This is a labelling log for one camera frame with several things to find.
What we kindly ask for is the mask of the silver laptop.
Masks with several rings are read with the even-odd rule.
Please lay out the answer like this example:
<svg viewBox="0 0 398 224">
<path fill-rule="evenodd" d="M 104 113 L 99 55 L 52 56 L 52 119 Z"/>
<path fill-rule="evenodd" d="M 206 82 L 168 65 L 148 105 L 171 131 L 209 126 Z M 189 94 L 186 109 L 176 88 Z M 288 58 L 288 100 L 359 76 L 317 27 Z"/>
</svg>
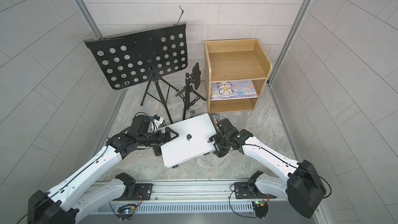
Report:
<svg viewBox="0 0 398 224">
<path fill-rule="evenodd" d="M 215 151 L 214 142 L 207 142 L 216 134 L 208 114 L 173 123 L 168 127 L 179 133 L 179 137 L 161 146 L 163 163 L 167 168 Z"/>
</svg>

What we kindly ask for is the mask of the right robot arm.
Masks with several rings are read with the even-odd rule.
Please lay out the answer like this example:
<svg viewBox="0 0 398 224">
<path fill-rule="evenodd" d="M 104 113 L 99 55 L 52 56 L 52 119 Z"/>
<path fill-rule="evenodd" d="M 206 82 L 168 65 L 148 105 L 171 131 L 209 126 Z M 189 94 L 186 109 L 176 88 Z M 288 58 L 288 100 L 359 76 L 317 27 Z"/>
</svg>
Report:
<svg viewBox="0 0 398 224">
<path fill-rule="evenodd" d="M 275 196 L 287 200 L 303 217 L 311 218 L 321 201 L 332 193 L 330 184 L 307 160 L 290 159 L 259 141 L 252 133 L 240 131 L 224 118 L 214 121 L 217 133 L 210 138 L 215 154 L 222 158 L 231 150 L 251 157 L 271 170 L 275 176 L 258 171 L 248 180 L 248 191 L 257 196 Z"/>
</svg>

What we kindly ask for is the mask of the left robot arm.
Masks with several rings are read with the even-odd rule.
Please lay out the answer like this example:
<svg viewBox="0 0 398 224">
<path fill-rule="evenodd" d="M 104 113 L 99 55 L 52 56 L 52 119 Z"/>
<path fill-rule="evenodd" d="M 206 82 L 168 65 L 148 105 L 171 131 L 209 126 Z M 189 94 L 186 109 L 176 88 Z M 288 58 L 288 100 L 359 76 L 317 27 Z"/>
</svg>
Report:
<svg viewBox="0 0 398 224">
<path fill-rule="evenodd" d="M 154 118 L 139 112 L 132 124 L 109 138 L 106 145 L 75 173 L 47 192 L 41 190 L 29 198 L 29 224 L 77 224 L 94 210 L 123 195 L 135 196 L 135 179 L 126 173 L 117 175 L 106 185 L 89 194 L 105 172 L 130 153 L 152 147 L 157 155 L 160 147 L 179 134 L 169 127 L 160 130 Z"/>
</svg>

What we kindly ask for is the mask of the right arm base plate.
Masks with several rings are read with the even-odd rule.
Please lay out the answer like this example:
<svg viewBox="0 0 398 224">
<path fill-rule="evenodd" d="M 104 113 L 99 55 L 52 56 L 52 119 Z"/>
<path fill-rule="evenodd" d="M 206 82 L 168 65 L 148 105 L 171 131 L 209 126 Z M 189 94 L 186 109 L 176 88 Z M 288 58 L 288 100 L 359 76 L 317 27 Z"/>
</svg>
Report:
<svg viewBox="0 0 398 224">
<path fill-rule="evenodd" d="M 255 189 L 253 185 L 248 182 L 235 182 L 230 190 L 235 195 L 236 199 L 276 199 L 274 195 L 262 194 L 259 190 Z"/>
</svg>

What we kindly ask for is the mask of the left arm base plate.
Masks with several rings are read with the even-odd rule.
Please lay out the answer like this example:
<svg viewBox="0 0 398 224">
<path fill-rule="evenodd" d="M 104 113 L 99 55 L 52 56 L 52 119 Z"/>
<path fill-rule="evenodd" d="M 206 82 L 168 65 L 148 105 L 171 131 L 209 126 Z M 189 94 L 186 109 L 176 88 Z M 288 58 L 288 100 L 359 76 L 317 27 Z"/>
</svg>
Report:
<svg viewBox="0 0 398 224">
<path fill-rule="evenodd" d="M 153 184 L 134 184 L 126 186 L 123 195 L 118 201 L 149 201 L 152 195 Z"/>
</svg>

